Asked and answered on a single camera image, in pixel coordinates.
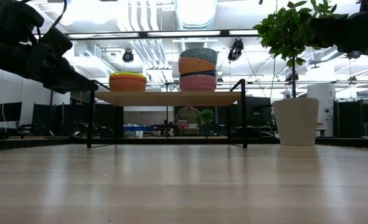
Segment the ceiling duct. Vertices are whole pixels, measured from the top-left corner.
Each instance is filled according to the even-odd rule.
[[[213,29],[217,0],[174,0],[179,30]],[[182,43],[181,50],[207,47],[206,42]]]

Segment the black metal table frame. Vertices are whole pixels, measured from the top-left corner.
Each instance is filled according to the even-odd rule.
[[[94,83],[96,83],[97,85],[100,85],[104,88],[106,88],[107,90],[109,90],[109,88],[107,86],[105,86],[104,84],[94,80]],[[247,115],[246,115],[246,80],[241,79],[239,80],[238,83],[236,83],[231,90],[229,91],[234,91],[238,86],[240,86],[240,99],[241,99],[241,115],[242,115],[242,128],[243,130],[246,130],[247,127]],[[118,144],[119,143],[119,139],[121,139],[123,137],[123,122],[120,119],[120,116],[123,117],[123,107],[122,106],[115,106],[115,140],[114,143]],[[88,130],[87,130],[87,148],[91,148],[92,147],[92,143],[93,143],[93,124],[94,124],[94,114],[95,114],[95,91],[91,91],[90,92],[90,109],[88,112]],[[227,106],[227,139],[228,139],[228,144],[231,144],[231,127],[230,127],[230,105]],[[168,139],[168,141],[174,141],[176,142],[176,144],[185,144],[182,141],[176,141],[177,139]],[[246,131],[242,131],[242,147],[244,149],[247,148],[247,133]]]

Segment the wooden floor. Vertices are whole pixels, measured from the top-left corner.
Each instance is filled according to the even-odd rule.
[[[368,223],[368,149],[0,151],[2,223]]]

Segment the small potted plant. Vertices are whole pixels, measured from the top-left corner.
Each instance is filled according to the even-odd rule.
[[[211,110],[203,110],[201,112],[201,120],[204,123],[204,130],[206,135],[208,135],[209,128],[212,126],[214,120],[214,113]]]
[[[296,98],[296,64],[306,63],[300,57],[306,47],[319,49],[332,45],[320,41],[308,24],[315,17],[336,16],[333,12],[337,6],[329,6],[327,0],[318,5],[315,0],[311,0],[313,14],[313,10],[307,7],[297,10],[306,3],[307,1],[289,2],[287,9],[281,8],[253,27],[258,31],[261,45],[270,47],[269,53],[273,54],[274,58],[281,55],[286,65],[291,68],[293,99],[275,101],[272,104],[280,141],[284,145],[315,144],[319,101],[314,98]]]

